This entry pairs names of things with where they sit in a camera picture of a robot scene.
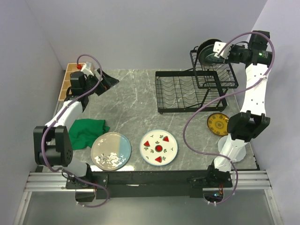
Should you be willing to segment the light blue patterned plate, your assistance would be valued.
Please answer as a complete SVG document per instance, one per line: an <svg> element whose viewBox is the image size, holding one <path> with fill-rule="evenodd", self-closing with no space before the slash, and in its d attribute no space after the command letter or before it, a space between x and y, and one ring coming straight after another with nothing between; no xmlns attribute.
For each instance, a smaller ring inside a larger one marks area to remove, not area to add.
<svg viewBox="0 0 300 225"><path fill-rule="evenodd" d="M197 59L202 66L214 66L224 63L224 60L215 56L214 44L202 44L198 48Z"/></svg>

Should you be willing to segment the black ceramic plate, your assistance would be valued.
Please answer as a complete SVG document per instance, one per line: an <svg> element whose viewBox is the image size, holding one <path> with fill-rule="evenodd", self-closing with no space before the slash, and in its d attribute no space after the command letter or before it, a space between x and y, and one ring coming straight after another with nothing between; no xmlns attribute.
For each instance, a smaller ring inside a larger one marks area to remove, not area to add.
<svg viewBox="0 0 300 225"><path fill-rule="evenodd" d="M209 54L214 53L213 48L215 42L221 42L221 40L212 38L202 42L197 48L197 52L196 52L197 57L199 57L199 55L205 51L208 51Z"/></svg>

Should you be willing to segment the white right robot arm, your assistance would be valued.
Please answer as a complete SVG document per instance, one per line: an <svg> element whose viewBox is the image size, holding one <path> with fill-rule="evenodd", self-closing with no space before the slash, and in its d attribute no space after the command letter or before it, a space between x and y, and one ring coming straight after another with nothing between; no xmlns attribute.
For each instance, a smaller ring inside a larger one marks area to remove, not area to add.
<svg viewBox="0 0 300 225"><path fill-rule="evenodd" d="M221 139L220 155L212 163L214 171L206 175L206 183L211 187L222 182L220 173L231 171L232 164L244 158L245 146L270 124L265 94L275 50L267 51L268 46L273 47L268 31L254 30L250 36L247 48L229 44L225 53L214 49L216 56L221 56L225 62L245 65L246 91L240 112L229 118L228 135Z"/></svg>

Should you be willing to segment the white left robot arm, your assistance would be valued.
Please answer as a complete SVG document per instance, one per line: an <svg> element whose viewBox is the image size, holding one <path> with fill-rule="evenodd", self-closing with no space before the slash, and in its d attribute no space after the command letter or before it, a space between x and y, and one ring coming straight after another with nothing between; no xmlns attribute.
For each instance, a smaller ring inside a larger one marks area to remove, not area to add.
<svg viewBox="0 0 300 225"><path fill-rule="evenodd" d="M84 112L90 95L100 96L118 83L118 79L99 68L91 73L72 72L61 109L50 122L33 130L35 162L54 171L60 170L69 177L76 177L82 188L91 187L94 177L90 165L73 157L68 131Z"/></svg>

